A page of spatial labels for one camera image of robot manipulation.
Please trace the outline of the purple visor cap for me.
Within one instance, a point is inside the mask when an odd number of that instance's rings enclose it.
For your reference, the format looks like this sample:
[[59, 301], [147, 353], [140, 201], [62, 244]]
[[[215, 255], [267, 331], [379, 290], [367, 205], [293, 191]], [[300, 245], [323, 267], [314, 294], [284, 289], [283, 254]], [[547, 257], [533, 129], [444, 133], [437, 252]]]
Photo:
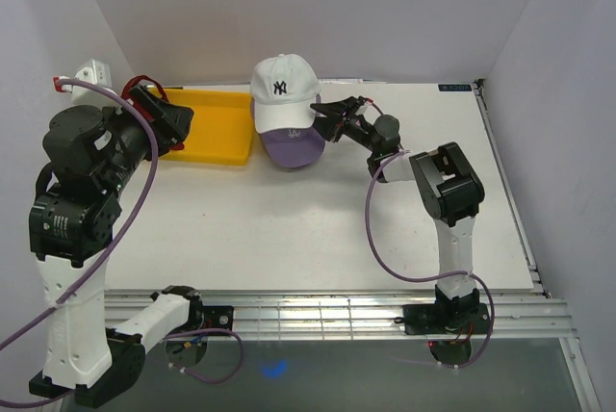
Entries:
[[260, 143], [269, 158], [282, 168], [301, 168], [315, 163], [325, 148], [324, 138], [314, 127], [311, 104], [321, 102], [317, 92], [297, 102], [260, 102], [250, 94], [250, 111]]

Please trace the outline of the white baseball cap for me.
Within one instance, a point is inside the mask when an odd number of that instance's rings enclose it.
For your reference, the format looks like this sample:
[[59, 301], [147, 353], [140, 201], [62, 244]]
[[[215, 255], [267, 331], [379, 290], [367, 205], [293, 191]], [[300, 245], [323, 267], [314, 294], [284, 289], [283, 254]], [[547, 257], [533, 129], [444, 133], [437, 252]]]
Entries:
[[254, 66], [250, 81], [253, 120], [258, 134], [283, 129], [307, 129], [321, 93], [313, 68], [297, 54], [279, 54]]

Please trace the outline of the red baseball cap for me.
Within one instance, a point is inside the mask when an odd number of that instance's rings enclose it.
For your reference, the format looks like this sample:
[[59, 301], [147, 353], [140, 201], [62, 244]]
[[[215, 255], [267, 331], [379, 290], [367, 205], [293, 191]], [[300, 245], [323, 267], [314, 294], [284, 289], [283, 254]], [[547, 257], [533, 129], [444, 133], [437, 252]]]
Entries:
[[167, 92], [158, 82], [146, 75], [133, 77], [124, 85], [121, 97], [149, 124], [157, 139], [160, 156], [185, 148], [193, 111], [170, 103]]

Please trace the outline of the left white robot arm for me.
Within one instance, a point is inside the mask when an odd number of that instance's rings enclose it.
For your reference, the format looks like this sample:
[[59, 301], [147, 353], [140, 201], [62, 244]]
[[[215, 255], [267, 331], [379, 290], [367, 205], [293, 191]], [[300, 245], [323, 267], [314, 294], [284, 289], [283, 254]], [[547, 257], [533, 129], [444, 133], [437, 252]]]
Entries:
[[105, 324], [105, 268], [124, 236], [116, 228], [120, 197], [143, 161], [156, 163], [187, 138], [193, 111], [135, 84], [126, 106], [78, 105], [56, 114], [43, 138], [47, 164], [29, 215], [30, 248], [50, 307], [44, 367], [33, 395], [97, 408], [130, 389], [147, 353], [171, 333], [204, 323], [202, 301], [188, 286], [169, 286], [133, 319]]

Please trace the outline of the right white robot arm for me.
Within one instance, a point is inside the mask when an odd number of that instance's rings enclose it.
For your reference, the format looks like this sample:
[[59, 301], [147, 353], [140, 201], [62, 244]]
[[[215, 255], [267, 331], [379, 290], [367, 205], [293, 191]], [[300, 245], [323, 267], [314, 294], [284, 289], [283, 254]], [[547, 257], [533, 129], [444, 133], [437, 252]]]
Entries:
[[[394, 278], [408, 283], [435, 284], [435, 302], [428, 318], [456, 332], [478, 313], [480, 301], [473, 272], [473, 230], [485, 190], [461, 147], [455, 142], [430, 152], [411, 153], [401, 145], [399, 121], [380, 112], [375, 121], [364, 117], [371, 99], [349, 97], [330, 103], [312, 103], [314, 129], [327, 142], [346, 137], [370, 151], [367, 166], [372, 176], [364, 206], [369, 247], [377, 263]], [[377, 183], [411, 181], [437, 232], [439, 272], [428, 277], [404, 276], [380, 257], [371, 227], [372, 192]]]

